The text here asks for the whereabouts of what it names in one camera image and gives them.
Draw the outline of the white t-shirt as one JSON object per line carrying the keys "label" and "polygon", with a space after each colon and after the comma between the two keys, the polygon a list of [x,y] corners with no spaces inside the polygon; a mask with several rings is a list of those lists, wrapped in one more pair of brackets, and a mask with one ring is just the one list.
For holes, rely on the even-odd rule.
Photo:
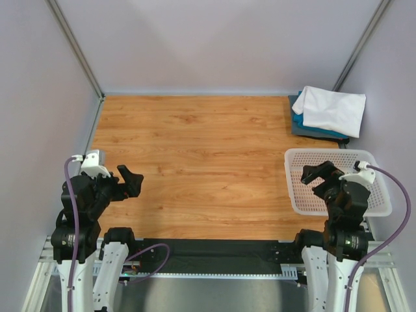
{"label": "white t-shirt", "polygon": [[359,138],[367,97],[305,86],[292,106],[306,127]]}

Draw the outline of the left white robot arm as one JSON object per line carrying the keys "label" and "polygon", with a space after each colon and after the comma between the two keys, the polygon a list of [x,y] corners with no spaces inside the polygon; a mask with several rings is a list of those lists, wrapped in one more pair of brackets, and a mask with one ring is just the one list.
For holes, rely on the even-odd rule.
{"label": "left white robot arm", "polygon": [[111,202],[140,195],[144,176],[125,165],[120,177],[86,173],[66,176],[55,230],[51,236],[57,263],[63,311],[113,311],[114,297],[124,261],[136,255],[137,245],[130,227],[112,227],[97,245],[99,218]]}

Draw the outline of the aluminium corner post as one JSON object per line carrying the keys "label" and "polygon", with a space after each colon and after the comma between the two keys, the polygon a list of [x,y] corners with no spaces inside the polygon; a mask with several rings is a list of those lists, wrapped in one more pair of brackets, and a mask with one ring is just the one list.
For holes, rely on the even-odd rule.
{"label": "aluminium corner post", "polygon": [[353,48],[344,68],[342,69],[340,75],[338,76],[332,91],[339,92],[343,85],[345,84],[348,76],[350,75],[352,69],[354,68],[358,58],[364,51],[366,45],[369,43],[372,35],[376,31],[377,27],[381,23],[382,19],[384,18],[385,14],[389,10],[389,7],[394,3],[393,0],[382,0],[378,3],[376,10],[374,11],[373,15],[371,16],[367,26],[365,27],[363,33],[359,37],[355,47]]}
{"label": "aluminium corner post", "polygon": [[79,45],[72,28],[64,15],[63,10],[61,9],[59,2],[56,0],[45,0],[47,6],[49,7],[52,15],[56,19],[59,28],[61,29],[64,37],[66,38],[71,50],[73,51],[75,58],[77,59],[78,63],[80,64],[84,74],[88,82],[90,83],[91,87],[93,88],[94,92],[98,96],[100,100],[105,97],[104,91],[100,87],[96,76],[94,75],[86,57],[83,53],[81,46]]}

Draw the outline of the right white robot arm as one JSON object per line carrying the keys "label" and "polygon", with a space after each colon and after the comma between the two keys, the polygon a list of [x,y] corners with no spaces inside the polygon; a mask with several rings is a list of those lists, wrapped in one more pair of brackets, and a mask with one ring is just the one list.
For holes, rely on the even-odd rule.
{"label": "right white robot arm", "polygon": [[345,305],[357,300],[369,249],[362,222],[376,177],[367,165],[357,161],[351,174],[330,161],[303,168],[303,184],[322,179],[312,191],[328,212],[324,231],[302,229],[292,247],[294,257],[305,265],[309,311],[348,311]]}

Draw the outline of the aluminium frame rail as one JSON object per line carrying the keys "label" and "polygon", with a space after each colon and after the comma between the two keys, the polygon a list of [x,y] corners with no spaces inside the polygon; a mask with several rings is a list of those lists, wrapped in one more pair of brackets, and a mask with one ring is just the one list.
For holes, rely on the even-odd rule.
{"label": "aluminium frame rail", "polygon": [[[103,242],[103,238],[99,238],[97,242],[97,249],[101,246]],[[376,249],[381,245],[381,241],[370,241],[369,242],[369,252]],[[99,263],[98,260],[98,250],[96,251],[96,262]],[[51,244],[51,236],[47,236],[38,260],[39,263],[53,263],[53,247]],[[365,263],[366,267],[369,268],[395,268],[395,262],[393,259],[393,254],[391,252],[390,246],[386,246],[373,256],[367,259]]]}

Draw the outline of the left aluminium corner post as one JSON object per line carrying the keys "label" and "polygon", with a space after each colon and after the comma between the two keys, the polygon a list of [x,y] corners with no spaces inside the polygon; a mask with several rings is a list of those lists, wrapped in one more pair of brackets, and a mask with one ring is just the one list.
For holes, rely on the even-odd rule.
{"label": "left aluminium corner post", "polygon": [[84,74],[88,82],[90,83],[91,87],[93,88],[94,92],[98,96],[100,100],[105,97],[104,91],[100,87],[96,76],[94,75],[86,57],[83,53],[81,46],[79,45],[72,28],[64,15],[63,10],[61,9],[59,2],[56,0],[45,0],[47,6],[49,7],[52,15],[56,19],[59,28],[61,29],[64,37],[66,38],[71,50],[73,51],[75,58],[77,59],[78,63],[80,64]]}

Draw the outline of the folded black red t-shirt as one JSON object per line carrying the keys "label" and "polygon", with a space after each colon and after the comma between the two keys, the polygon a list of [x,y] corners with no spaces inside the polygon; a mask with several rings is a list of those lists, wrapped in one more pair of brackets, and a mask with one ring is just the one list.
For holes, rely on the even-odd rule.
{"label": "folded black red t-shirt", "polygon": [[337,144],[345,144],[347,145],[350,142],[349,138],[328,138],[328,137],[313,137],[315,140],[323,140],[328,142],[335,142]]}

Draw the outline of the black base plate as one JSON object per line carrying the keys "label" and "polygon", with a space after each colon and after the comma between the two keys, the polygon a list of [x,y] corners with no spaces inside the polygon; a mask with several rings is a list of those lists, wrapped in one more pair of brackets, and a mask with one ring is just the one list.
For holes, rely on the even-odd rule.
{"label": "black base plate", "polygon": [[303,263],[294,242],[278,240],[143,239],[131,248],[143,273],[266,275]]}

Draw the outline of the right aluminium corner post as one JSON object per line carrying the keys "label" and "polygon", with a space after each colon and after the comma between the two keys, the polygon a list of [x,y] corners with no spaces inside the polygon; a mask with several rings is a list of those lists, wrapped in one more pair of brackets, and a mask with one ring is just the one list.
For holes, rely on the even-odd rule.
{"label": "right aluminium corner post", "polygon": [[376,31],[377,27],[381,23],[382,19],[384,18],[385,14],[389,10],[389,7],[394,3],[393,0],[382,0],[378,3],[376,10],[374,11],[373,15],[371,16],[367,26],[365,27],[363,33],[359,37],[355,47],[353,48],[344,68],[342,69],[340,75],[338,76],[332,91],[339,92],[343,85],[345,84],[348,76],[350,75],[352,69],[354,68],[358,58],[364,51],[366,45],[369,43],[372,35]]}

